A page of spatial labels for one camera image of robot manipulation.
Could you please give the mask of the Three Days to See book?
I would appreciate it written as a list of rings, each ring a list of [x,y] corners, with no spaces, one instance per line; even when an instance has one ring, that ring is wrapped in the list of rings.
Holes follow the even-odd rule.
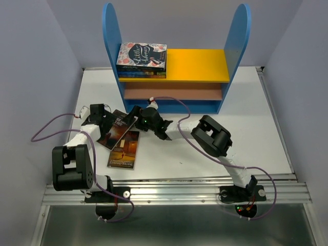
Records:
[[[120,110],[114,110],[113,113],[109,114],[108,112],[106,113],[105,119],[110,121],[105,122],[104,131],[97,142],[107,149],[113,150],[116,144],[135,124],[137,117],[129,116]]]

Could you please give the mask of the Jane Eyre book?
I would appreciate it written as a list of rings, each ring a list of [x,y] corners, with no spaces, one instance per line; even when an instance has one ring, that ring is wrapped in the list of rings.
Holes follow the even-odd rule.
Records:
[[[119,75],[119,78],[159,78],[165,79],[166,75]]]

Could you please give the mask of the Animal Farm book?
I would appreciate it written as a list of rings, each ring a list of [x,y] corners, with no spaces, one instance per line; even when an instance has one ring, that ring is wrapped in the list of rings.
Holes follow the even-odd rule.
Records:
[[[165,72],[118,72],[118,75],[166,75]]]

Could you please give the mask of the A Tale of Two Cities book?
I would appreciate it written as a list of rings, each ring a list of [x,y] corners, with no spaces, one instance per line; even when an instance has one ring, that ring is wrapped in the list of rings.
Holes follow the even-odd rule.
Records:
[[[159,67],[142,67],[142,66],[116,66],[117,71],[122,72],[166,72],[166,69]]]

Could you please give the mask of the Little Women book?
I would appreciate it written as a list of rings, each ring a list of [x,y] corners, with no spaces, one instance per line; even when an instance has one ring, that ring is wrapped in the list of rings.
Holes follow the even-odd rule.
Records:
[[[167,50],[166,44],[121,43],[116,65],[166,69]]]

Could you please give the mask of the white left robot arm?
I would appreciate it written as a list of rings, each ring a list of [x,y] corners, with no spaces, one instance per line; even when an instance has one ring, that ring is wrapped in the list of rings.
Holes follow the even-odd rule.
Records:
[[[104,104],[93,104],[89,113],[80,112],[80,116],[84,122],[77,134],[64,146],[52,150],[53,187],[56,191],[79,190],[84,193],[86,203],[112,202],[112,181],[95,174],[89,151],[96,141],[105,139],[115,116]]]

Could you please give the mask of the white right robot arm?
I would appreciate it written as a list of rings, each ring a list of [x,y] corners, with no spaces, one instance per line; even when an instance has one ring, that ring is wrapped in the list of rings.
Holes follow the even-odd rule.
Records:
[[[142,131],[152,131],[161,140],[194,139],[208,156],[218,160],[231,176],[233,185],[219,188],[219,199],[223,203],[266,201],[264,187],[245,167],[238,168],[227,159],[232,146],[230,132],[208,115],[204,115],[193,127],[190,122],[164,120],[156,108],[134,106],[124,118]]]

